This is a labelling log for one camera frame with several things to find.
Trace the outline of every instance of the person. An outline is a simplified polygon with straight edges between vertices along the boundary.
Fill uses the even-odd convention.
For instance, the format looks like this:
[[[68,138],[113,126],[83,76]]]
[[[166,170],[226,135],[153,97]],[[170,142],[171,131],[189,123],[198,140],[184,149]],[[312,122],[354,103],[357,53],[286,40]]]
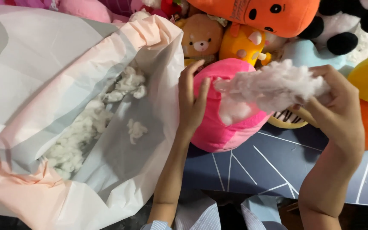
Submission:
[[[170,230],[174,220],[177,230],[221,229],[213,203],[206,203],[206,200],[192,203],[190,208],[193,209],[178,204],[188,146],[202,122],[207,102],[208,78],[202,83],[197,99],[193,94],[194,72],[203,63],[203,60],[192,63],[181,72],[178,84],[180,124],[155,188],[148,224],[142,227],[143,230]],[[341,229],[338,217],[349,181],[364,153],[359,91],[330,65],[314,67],[311,71],[314,76],[322,76],[331,87],[330,104],[324,106],[316,98],[311,98],[304,105],[329,138],[329,143],[302,183],[299,211],[305,229],[338,230]],[[202,212],[194,209],[195,206],[202,206]],[[259,213],[245,215],[243,209],[243,214],[248,229],[266,229],[257,218]]]

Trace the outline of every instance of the panda plush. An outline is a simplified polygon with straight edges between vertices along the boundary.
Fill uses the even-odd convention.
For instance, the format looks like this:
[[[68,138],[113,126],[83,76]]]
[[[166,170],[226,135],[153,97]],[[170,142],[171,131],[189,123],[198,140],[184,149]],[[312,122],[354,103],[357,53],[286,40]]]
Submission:
[[[298,35],[311,39],[317,48],[326,46],[335,55],[354,50],[358,25],[368,33],[368,0],[321,0],[312,23]]]

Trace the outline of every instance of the shirt sleeve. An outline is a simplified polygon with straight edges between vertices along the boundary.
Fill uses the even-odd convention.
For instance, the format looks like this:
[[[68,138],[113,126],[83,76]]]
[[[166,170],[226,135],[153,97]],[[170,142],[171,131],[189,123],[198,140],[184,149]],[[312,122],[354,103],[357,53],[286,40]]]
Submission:
[[[143,226],[140,230],[172,230],[168,226],[167,222],[164,221],[153,221],[153,223],[148,223]]]

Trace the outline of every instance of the plastic bag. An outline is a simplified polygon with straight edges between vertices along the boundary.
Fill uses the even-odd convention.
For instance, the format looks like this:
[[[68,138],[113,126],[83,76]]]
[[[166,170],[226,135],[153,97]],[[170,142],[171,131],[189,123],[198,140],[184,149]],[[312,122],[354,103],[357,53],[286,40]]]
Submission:
[[[158,16],[124,24],[35,95],[0,133],[1,203],[34,230],[98,230],[134,215],[154,192],[178,126],[181,38]],[[63,181],[41,155],[133,59],[148,95],[113,108],[80,171]],[[129,119],[148,128],[136,145]]]

